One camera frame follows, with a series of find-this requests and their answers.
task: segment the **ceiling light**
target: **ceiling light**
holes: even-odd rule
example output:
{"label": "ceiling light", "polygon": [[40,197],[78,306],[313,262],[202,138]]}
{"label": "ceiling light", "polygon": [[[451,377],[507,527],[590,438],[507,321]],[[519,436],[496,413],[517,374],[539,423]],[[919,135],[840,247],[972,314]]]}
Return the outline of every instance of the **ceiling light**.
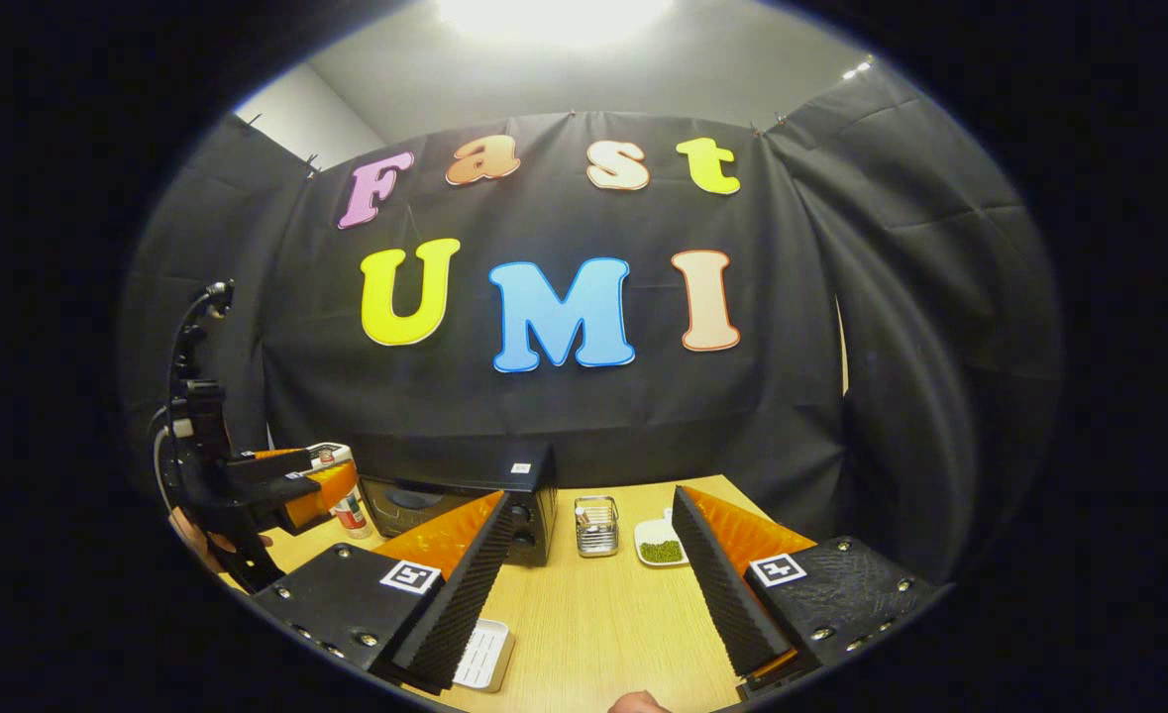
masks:
{"label": "ceiling light", "polygon": [[438,6],[444,22],[480,40],[596,47],[633,36],[670,0],[438,0]]}

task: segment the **metal utensil holder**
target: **metal utensil holder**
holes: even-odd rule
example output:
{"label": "metal utensil holder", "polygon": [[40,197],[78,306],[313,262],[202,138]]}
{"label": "metal utensil holder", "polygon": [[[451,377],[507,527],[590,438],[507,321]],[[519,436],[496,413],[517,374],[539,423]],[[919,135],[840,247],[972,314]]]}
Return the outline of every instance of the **metal utensil holder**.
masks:
{"label": "metal utensil holder", "polygon": [[575,542],[583,556],[610,556],[619,551],[619,506],[614,498],[575,498]]}

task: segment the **yellow letter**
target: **yellow letter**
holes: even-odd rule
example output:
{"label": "yellow letter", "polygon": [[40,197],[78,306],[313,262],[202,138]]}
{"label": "yellow letter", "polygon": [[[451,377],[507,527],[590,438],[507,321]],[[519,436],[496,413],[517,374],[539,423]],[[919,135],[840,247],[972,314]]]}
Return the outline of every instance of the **yellow letter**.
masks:
{"label": "yellow letter", "polygon": [[408,256],[402,249],[382,249],[362,259],[362,307],[359,317],[368,339],[385,347],[416,344],[434,333],[447,311],[447,265],[460,240],[431,240],[416,249],[425,263],[420,276],[420,306],[411,317],[395,314],[395,271]]}
{"label": "yellow letter", "polygon": [[517,171],[521,161],[514,158],[516,144],[512,136],[485,136],[456,150],[456,158],[447,168],[450,185],[466,185],[484,178],[503,178]]}
{"label": "yellow letter", "polygon": [[688,332],[680,342],[691,352],[734,347],[742,334],[729,324],[724,302],[724,268],[729,256],[717,249],[687,249],[672,256],[670,263],[684,276],[688,299]]}
{"label": "yellow letter", "polygon": [[588,178],[597,188],[639,191],[649,185],[649,172],[637,161],[642,161],[646,152],[635,144],[618,140],[598,140],[588,147],[588,160],[597,164],[588,167]]}
{"label": "yellow letter", "polygon": [[725,176],[721,172],[721,161],[734,161],[734,153],[728,148],[716,148],[715,139],[694,139],[675,145],[675,152],[688,154],[688,176],[708,193],[737,193],[742,181]]}

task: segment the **colorful foam letter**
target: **colorful foam letter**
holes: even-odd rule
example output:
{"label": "colorful foam letter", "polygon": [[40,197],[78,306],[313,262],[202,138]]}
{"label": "colorful foam letter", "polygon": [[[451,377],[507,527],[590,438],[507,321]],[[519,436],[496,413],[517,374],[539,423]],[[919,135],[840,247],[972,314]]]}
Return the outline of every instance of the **colorful foam letter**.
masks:
{"label": "colorful foam letter", "polygon": [[456,150],[460,161],[447,168],[450,185],[466,185],[484,178],[502,178],[517,171],[520,159],[514,158],[517,147],[512,136],[485,136]]}
{"label": "colorful foam letter", "polygon": [[725,176],[721,172],[721,161],[734,161],[734,153],[728,148],[716,148],[715,139],[693,139],[675,145],[675,152],[688,154],[688,176],[708,193],[737,193],[742,181]]}
{"label": "colorful foam letter", "polygon": [[734,347],[742,334],[729,324],[724,302],[724,268],[729,256],[717,249],[687,249],[670,257],[684,276],[688,332],[680,339],[690,352],[719,352]]}
{"label": "colorful foam letter", "polygon": [[395,271],[408,256],[402,249],[382,249],[359,263],[362,270],[362,306],[359,319],[368,339],[385,347],[416,344],[434,333],[447,311],[447,266],[460,249],[460,240],[444,237],[422,243],[416,256],[425,263],[420,277],[420,306],[411,317],[395,314]]}
{"label": "colorful foam letter", "polygon": [[411,167],[413,157],[410,151],[403,151],[397,157],[381,159],[359,166],[354,171],[354,189],[349,191],[349,206],[347,215],[338,221],[339,229],[367,223],[376,217],[374,199],[384,202],[389,198],[389,192],[395,188],[395,178],[398,172],[405,172]]}
{"label": "colorful foam letter", "polygon": [[597,188],[616,191],[641,191],[649,185],[649,172],[638,161],[646,159],[646,152],[635,144],[618,140],[598,140],[588,147],[588,178]]}
{"label": "colorful foam letter", "polygon": [[584,346],[575,352],[583,366],[621,366],[637,358],[624,338],[624,278],[628,264],[616,257],[592,257],[579,265],[575,282],[558,299],[535,263],[503,263],[492,270],[492,282],[503,302],[503,351],[498,372],[529,372],[538,366],[530,351],[534,331],[554,366],[565,364],[579,326]]}

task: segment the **white tray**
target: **white tray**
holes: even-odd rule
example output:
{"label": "white tray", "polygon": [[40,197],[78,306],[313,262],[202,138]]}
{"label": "white tray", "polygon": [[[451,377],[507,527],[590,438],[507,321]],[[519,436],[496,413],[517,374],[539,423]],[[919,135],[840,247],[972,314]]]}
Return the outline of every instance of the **white tray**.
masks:
{"label": "white tray", "polygon": [[[680,538],[675,537],[675,531],[670,527],[670,507],[667,507],[663,511],[661,520],[646,520],[645,522],[638,522],[632,533],[632,539],[637,542],[633,547],[633,549],[637,551],[637,559],[651,567],[679,567],[680,565],[688,563],[688,556],[684,555],[684,546],[680,541]],[[680,560],[675,562],[651,562],[644,559],[644,555],[641,555],[642,542],[659,545],[659,542],[668,541],[669,539],[674,539],[675,545],[680,545]]]}
{"label": "white tray", "polygon": [[513,636],[506,624],[479,619],[470,635],[470,644],[465,646],[460,666],[456,667],[452,683],[488,693],[500,691],[512,650]]}

